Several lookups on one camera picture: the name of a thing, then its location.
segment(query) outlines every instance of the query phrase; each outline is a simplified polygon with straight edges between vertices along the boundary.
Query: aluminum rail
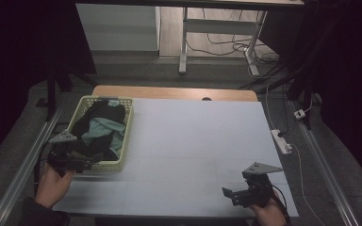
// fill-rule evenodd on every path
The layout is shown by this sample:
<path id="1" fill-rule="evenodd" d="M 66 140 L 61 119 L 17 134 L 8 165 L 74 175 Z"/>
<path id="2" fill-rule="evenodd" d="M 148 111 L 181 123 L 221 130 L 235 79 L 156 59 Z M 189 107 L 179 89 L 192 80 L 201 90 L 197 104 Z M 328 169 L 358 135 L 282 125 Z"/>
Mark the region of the aluminum rail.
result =
<path id="1" fill-rule="evenodd" d="M 34 168 L 41 146 L 43 145 L 44 141 L 46 141 L 51 135 L 56 125 L 56 122 L 58 121 L 58 117 L 63 111 L 63 106 L 68 100 L 67 95 L 64 95 L 64 97 L 62 97 L 63 95 L 58 98 L 58 110 L 53 115 L 51 120 L 49 122 L 46 122 L 45 125 L 42 127 L 37 139 L 32 145 L 27 156 L 25 157 L 22 165 L 17 170 L 15 176 L 13 177 L 13 180 L 11 181 L 8 189 L 5 192 L 5 195 L 0 201 L 0 225 L 5 225 L 14 204 L 17 202 L 17 199 L 19 198 L 20 193 L 22 192 L 29 175 Z"/>
<path id="2" fill-rule="evenodd" d="M 293 102 L 289 102 L 293 112 L 299 110 Z M 359 225 L 357 221 L 357 217 L 354 214 L 354 211 L 349 204 L 348 200 L 346 199 L 345 193 L 343 192 L 342 188 L 339 186 L 337 182 L 337 178 L 332 172 L 325 156 L 323 155 L 319 143 L 317 142 L 313 133 L 306 129 L 304 123 L 299 121 L 299 127 L 301 132 L 304 136 L 304 139 L 309 146 L 309 149 L 314 157 L 314 160 L 319 167 L 320 173 L 322 178 L 324 179 L 325 184 L 328 187 L 328 190 L 331 196 L 334 198 L 334 201 L 337 205 L 337 209 L 345 222 L 345 225 L 354 226 Z"/>

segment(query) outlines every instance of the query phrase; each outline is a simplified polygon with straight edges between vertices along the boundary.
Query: black sleeve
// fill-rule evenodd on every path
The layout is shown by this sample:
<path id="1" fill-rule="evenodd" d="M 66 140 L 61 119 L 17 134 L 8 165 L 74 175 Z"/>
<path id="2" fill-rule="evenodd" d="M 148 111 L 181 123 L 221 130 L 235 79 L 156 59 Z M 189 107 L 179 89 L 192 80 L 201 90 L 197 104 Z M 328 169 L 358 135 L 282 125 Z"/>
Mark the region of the black sleeve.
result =
<path id="1" fill-rule="evenodd" d="M 68 225 L 70 217 L 67 213 L 56 212 L 25 198 L 22 218 L 18 226 L 61 226 Z"/>

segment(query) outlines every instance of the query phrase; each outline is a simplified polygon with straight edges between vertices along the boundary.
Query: human hand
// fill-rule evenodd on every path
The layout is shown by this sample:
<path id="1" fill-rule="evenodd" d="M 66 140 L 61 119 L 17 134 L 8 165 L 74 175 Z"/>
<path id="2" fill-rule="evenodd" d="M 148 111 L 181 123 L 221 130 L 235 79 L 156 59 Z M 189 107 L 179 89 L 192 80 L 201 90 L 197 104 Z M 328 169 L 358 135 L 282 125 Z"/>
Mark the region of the human hand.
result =
<path id="1" fill-rule="evenodd" d="M 73 175 L 74 171 L 67 171 L 63 177 L 60 177 L 53 167 L 45 164 L 35 202 L 48 209 L 52 208 L 69 190 Z"/>
<path id="2" fill-rule="evenodd" d="M 255 204 L 249 207 L 255 212 L 260 226 L 284 226 L 287 224 L 287 221 L 281 211 L 281 207 L 273 199 L 270 199 L 264 208 Z"/>

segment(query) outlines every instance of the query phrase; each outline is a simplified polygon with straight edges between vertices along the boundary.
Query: metal frame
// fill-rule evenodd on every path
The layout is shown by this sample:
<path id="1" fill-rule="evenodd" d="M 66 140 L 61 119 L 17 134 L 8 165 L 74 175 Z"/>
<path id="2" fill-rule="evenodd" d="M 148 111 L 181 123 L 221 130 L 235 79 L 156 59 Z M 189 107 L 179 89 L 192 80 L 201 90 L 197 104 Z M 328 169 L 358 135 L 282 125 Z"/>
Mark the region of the metal frame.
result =
<path id="1" fill-rule="evenodd" d="M 253 53 L 254 53 L 254 50 L 255 50 L 255 43 L 258 40 L 258 35 L 260 34 L 261 27 L 263 25 L 264 18 L 266 17 L 266 14 L 267 14 L 267 11 L 259 11 L 258 12 L 258 18 L 256 20 L 255 31 L 253 32 L 251 43 L 249 44 L 248 49 L 245 50 L 245 56 L 246 56 L 246 59 L 248 60 L 249 70 L 251 71 L 251 76 L 252 77 L 258 77 L 260 75 L 260 73 L 258 72 L 257 66 L 255 65 L 255 60 L 253 58 Z"/>
<path id="2" fill-rule="evenodd" d="M 252 76 L 259 76 L 258 69 L 254 64 L 253 52 L 258 35 L 266 15 L 265 11 L 259 11 L 256 22 L 240 21 L 218 21 L 207 19 L 188 19 L 188 8 L 183 8 L 183 27 L 179 70 L 180 74 L 187 72 L 187 34 L 188 33 L 211 33 L 211 34 L 233 34 L 233 35 L 251 35 L 249 48 L 245 50 L 245 56 L 249 63 L 249 69 Z"/>
<path id="3" fill-rule="evenodd" d="M 289 102 L 289 104 L 293 111 L 298 110 L 293 102 Z M 309 147 L 310 152 L 313 155 L 314 160 L 316 161 L 317 166 L 319 167 L 319 171 L 322 175 L 322 178 L 324 179 L 325 184 L 328 187 L 331 196 L 334 198 L 337 209 L 343 221 L 345 222 L 345 225 L 359 225 L 357 216 L 354 214 L 354 210 L 349 204 L 348 199 L 346 199 L 345 193 L 337 182 L 337 178 L 332 172 L 327 160 L 325 159 L 325 156 L 323 155 L 315 136 L 310 130 L 306 129 L 302 121 L 299 121 L 298 123 L 302 135 L 304 136 L 304 139 Z"/>
<path id="4" fill-rule="evenodd" d="M 5 195 L 2 197 L 0 201 L 0 225 L 5 225 L 8 216 L 10 215 L 11 210 L 14 207 L 14 204 L 19 199 L 25 183 L 27 182 L 27 179 L 37 161 L 39 150 L 55 128 L 58 117 L 60 116 L 66 102 L 67 95 L 64 95 L 64 97 L 59 97 L 58 110 L 53 115 L 52 119 L 49 122 L 46 122 L 45 125 L 42 127 L 37 139 L 32 145 L 27 156 L 25 157 L 25 160 L 23 161 L 20 168 L 17 170 L 16 174 L 13 177 L 13 180 L 11 181 L 8 189 L 5 192 Z"/>

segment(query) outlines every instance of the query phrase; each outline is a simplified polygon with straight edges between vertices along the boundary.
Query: white table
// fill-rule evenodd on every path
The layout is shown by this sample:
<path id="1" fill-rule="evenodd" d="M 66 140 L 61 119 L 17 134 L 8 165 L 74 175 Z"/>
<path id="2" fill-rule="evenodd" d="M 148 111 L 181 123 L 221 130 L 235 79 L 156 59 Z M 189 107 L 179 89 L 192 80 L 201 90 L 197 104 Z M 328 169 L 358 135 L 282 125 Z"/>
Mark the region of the white table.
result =
<path id="1" fill-rule="evenodd" d="M 99 216 L 247 218 L 222 187 L 255 161 L 281 167 L 261 103 L 134 99 L 122 172 L 77 174 L 56 210 Z M 298 216 L 284 172 L 269 174 Z"/>

